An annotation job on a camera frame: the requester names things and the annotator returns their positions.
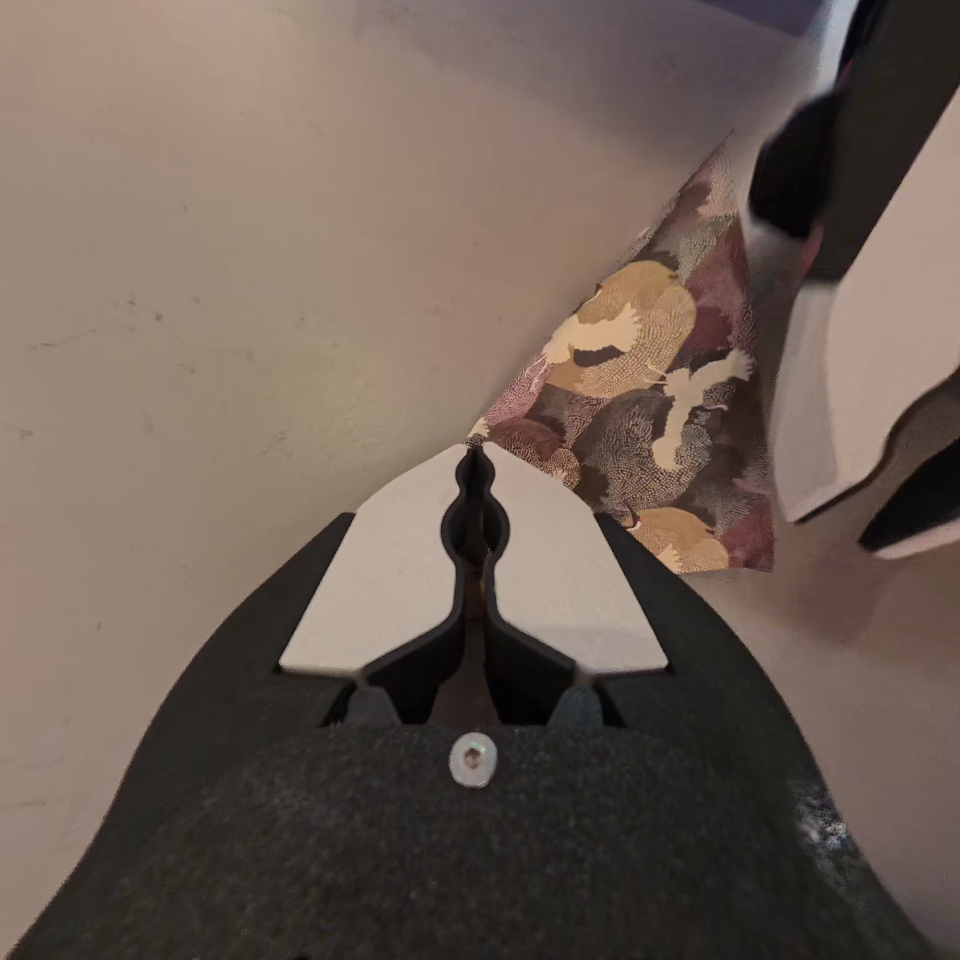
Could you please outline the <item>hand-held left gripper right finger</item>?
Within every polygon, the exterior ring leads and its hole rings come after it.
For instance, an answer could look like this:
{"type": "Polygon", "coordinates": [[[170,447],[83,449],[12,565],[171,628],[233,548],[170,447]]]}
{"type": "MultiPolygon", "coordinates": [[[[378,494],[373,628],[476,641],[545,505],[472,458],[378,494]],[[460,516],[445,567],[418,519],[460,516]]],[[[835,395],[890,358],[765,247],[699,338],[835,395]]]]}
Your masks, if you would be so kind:
{"type": "Polygon", "coordinates": [[[569,690],[666,671],[598,517],[561,481],[485,443],[482,520],[484,670],[502,723],[546,725],[569,690]]]}

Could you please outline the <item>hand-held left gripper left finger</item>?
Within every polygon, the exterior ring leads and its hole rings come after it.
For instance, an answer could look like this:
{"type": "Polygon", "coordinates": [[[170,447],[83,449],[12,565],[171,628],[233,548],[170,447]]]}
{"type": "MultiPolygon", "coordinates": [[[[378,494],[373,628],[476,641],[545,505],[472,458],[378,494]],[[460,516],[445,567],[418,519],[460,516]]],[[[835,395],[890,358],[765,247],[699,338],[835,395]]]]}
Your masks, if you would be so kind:
{"type": "Polygon", "coordinates": [[[383,690],[424,724],[466,648],[474,450],[456,443],[354,512],[278,661],[293,676],[383,690]]]}

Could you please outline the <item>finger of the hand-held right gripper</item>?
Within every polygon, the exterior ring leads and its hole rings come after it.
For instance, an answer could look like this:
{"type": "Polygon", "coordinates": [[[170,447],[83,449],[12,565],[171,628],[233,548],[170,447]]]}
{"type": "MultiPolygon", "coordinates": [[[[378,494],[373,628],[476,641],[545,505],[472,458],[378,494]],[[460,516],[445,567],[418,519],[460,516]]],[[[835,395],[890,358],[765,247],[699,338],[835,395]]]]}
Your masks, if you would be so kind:
{"type": "Polygon", "coordinates": [[[958,429],[959,387],[940,384],[916,401],[897,421],[887,441],[882,468],[906,453],[926,450],[878,509],[858,537],[858,545],[882,560],[899,560],[958,542],[959,438],[930,449],[933,416],[942,426],[958,429]]]}
{"type": "Polygon", "coordinates": [[[843,278],[797,295],[773,401],[787,522],[866,480],[902,415],[958,369],[958,162],[953,98],[843,278]]]}

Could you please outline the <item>bird patterned origami paper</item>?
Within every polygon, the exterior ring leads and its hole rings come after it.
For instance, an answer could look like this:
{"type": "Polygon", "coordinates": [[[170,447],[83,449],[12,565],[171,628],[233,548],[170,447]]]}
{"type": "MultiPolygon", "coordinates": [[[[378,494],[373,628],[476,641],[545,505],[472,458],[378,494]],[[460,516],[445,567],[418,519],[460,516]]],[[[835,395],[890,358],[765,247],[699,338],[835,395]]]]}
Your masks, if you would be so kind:
{"type": "Polygon", "coordinates": [[[669,570],[771,571],[746,239],[722,141],[475,422],[669,570]]]}

